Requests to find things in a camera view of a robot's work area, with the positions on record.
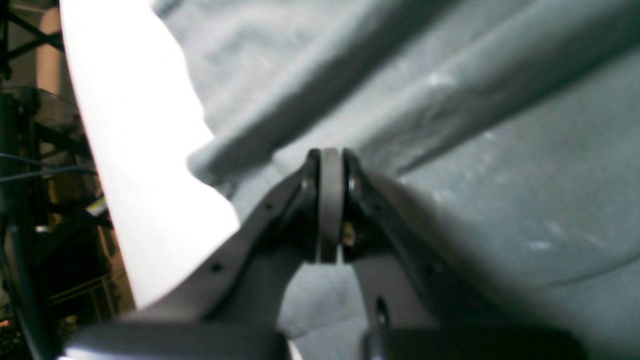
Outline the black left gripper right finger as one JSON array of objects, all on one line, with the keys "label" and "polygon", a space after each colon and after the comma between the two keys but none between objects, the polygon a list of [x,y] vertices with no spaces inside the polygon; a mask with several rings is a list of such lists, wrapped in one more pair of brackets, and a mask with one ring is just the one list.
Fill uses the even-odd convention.
[{"label": "black left gripper right finger", "polygon": [[353,266],[369,329],[364,360],[585,360],[566,330],[504,310],[420,235],[342,154],[343,259]]}]

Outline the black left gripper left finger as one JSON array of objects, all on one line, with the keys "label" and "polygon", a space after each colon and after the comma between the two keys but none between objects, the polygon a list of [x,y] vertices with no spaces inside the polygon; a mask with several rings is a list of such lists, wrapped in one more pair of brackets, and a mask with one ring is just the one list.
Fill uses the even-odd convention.
[{"label": "black left gripper left finger", "polygon": [[322,153],[279,182],[238,231],[175,289],[76,333],[69,360],[288,360],[275,328],[291,278],[318,250]]}]

